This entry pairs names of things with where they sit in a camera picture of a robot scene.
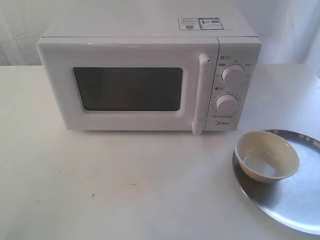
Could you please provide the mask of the white microwave door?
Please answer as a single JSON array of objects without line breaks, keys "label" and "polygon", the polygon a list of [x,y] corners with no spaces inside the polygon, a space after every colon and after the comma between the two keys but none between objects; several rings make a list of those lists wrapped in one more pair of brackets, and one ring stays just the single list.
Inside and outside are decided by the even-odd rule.
[{"label": "white microwave door", "polygon": [[206,128],[216,37],[43,37],[36,47],[69,130]]}]

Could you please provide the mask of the cream ceramic bowl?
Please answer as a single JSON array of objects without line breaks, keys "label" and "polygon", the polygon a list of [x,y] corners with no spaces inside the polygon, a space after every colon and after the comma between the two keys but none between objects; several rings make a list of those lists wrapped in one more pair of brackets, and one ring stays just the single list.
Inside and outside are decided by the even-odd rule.
[{"label": "cream ceramic bowl", "polygon": [[251,179],[273,184],[293,176],[300,167],[300,157],[284,138],[267,131],[241,135],[234,148],[241,170]]}]

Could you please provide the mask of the white microwave oven body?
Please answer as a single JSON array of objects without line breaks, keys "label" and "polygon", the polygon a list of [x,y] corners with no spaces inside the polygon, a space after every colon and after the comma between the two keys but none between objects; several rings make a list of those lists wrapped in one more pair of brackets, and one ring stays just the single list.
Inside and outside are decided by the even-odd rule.
[{"label": "white microwave oven body", "polygon": [[[94,15],[85,19],[71,16],[55,23],[41,38],[217,38],[219,52],[204,131],[233,131],[239,124],[261,43],[247,25],[227,29],[222,23],[224,30],[180,30],[178,18]],[[243,67],[247,77],[244,84],[225,84],[222,72],[230,65]],[[237,99],[238,108],[233,114],[218,111],[217,99],[223,95]]]}]

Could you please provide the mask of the lower white control knob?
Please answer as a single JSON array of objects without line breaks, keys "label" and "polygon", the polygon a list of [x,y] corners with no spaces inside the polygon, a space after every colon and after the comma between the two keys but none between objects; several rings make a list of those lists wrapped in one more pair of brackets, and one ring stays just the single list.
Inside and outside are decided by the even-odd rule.
[{"label": "lower white control knob", "polygon": [[216,106],[220,113],[232,115],[238,109],[238,102],[233,95],[226,94],[217,99]]}]

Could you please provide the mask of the white control knob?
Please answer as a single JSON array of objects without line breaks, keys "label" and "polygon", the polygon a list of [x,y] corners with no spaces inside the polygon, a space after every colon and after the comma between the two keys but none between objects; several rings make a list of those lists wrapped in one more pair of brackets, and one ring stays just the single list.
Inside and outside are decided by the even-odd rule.
[{"label": "white control knob", "polygon": [[217,99],[216,106],[220,113],[232,115],[238,109],[238,102],[233,95],[226,94]]},{"label": "white control knob", "polygon": [[242,85],[247,81],[247,75],[242,66],[233,64],[226,67],[221,74],[221,77],[227,85]]}]

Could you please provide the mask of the upper white control knob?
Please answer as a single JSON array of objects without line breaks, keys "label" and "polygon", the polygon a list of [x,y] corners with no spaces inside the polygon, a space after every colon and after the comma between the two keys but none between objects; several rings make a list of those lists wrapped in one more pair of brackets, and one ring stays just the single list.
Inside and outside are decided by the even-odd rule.
[{"label": "upper white control knob", "polygon": [[226,67],[221,74],[221,77],[227,85],[242,85],[247,81],[247,75],[242,66],[233,64]]}]

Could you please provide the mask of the warning label sticker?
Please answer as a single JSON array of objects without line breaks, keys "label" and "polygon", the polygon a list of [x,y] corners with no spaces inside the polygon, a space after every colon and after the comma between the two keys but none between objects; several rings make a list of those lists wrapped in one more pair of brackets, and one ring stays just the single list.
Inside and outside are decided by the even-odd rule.
[{"label": "warning label sticker", "polygon": [[224,30],[224,27],[218,17],[178,18],[178,25],[181,31]]}]

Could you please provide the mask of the round silver metal tray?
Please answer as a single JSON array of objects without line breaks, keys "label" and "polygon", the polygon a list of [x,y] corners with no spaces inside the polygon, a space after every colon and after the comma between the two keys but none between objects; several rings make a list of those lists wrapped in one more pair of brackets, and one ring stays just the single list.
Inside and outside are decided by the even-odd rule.
[{"label": "round silver metal tray", "polygon": [[276,183],[251,179],[232,157],[235,178],[243,194],[262,212],[277,222],[297,231],[320,234],[320,141],[288,130],[272,129],[271,133],[287,140],[300,158],[296,174]]}]

